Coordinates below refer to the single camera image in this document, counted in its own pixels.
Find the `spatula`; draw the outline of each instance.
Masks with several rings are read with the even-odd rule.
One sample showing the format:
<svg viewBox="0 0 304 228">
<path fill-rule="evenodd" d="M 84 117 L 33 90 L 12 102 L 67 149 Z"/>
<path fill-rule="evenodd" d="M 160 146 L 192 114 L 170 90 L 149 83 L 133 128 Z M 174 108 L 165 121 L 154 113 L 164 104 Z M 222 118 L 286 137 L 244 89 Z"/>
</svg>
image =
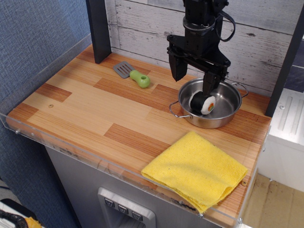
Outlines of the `spatula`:
<svg viewBox="0 0 304 228">
<path fill-rule="evenodd" d="M 116 64 L 113 69 L 120 75 L 122 78 L 127 78 L 130 76 L 131 79 L 137 82 L 140 88 L 146 88 L 150 84 L 150 78 L 147 75 L 143 75 L 139 71 L 135 70 L 129 63 L 126 61 Z"/>
</svg>

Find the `sushi roll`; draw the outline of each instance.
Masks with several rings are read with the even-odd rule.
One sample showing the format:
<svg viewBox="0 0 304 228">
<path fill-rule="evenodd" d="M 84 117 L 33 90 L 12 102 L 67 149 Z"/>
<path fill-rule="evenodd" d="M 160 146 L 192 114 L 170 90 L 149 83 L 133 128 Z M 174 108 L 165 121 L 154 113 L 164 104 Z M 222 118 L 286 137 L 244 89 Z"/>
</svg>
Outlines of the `sushi roll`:
<svg viewBox="0 0 304 228">
<path fill-rule="evenodd" d="M 208 115 L 215 106 L 214 96 L 204 96 L 202 91 L 195 91 L 189 99 L 189 106 L 192 110 Z"/>
</svg>

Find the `gray spatula head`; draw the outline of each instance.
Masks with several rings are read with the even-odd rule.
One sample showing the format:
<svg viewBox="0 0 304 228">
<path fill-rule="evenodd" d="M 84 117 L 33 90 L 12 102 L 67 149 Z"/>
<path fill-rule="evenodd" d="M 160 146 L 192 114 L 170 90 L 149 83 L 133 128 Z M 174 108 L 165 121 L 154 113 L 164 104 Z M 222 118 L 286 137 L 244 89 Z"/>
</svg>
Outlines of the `gray spatula head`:
<svg viewBox="0 0 304 228">
<path fill-rule="evenodd" d="M 120 75 L 122 78 L 127 78 L 132 70 L 135 70 L 130 64 L 126 61 L 116 64 L 113 69 Z"/>
</svg>

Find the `blue fabric wall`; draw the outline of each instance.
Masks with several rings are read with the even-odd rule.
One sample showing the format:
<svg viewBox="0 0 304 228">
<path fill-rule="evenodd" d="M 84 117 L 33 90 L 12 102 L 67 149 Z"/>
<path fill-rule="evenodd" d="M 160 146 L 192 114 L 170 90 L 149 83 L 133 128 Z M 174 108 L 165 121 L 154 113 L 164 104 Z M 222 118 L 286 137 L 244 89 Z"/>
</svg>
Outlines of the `blue fabric wall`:
<svg viewBox="0 0 304 228">
<path fill-rule="evenodd" d="M 85 0 L 2 0 L 0 113 L 17 104 L 90 43 Z M 47 228 L 77 227 L 45 148 L 0 125 L 0 177 Z"/>
</svg>

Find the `black metal pillar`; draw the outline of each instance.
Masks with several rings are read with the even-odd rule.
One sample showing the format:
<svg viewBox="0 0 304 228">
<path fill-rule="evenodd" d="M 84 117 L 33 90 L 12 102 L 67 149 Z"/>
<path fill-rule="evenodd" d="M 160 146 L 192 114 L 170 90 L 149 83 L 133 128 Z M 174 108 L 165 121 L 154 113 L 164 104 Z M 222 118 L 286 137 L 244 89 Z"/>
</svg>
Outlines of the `black metal pillar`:
<svg viewBox="0 0 304 228">
<path fill-rule="evenodd" d="M 111 54 L 111 44 L 104 0 L 85 0 L 89 17 L 94 58 L 101 63 Z"/>
<path fill-rule="evenodd" d="M 302 7 L 302 11 L 298 20 L 298 23 L 294 30 L 294 35 L 290 41 L 290 45 L 288 51 L 286 53 L 282 69 L 280 71 L 279 77 L 276 81 L 275 88 L 272 92 L 270 102 L 268 104 L 265 115 L 272 117 L 276 110 L 276 105 L 279 102 L 280 96 L 284 89 L 286 80 L 289 75 L 290 68 L 294 62 L 295 55 L 300 46 L 301 40 L 304 34 L 304 7 Z"/>
</svg>

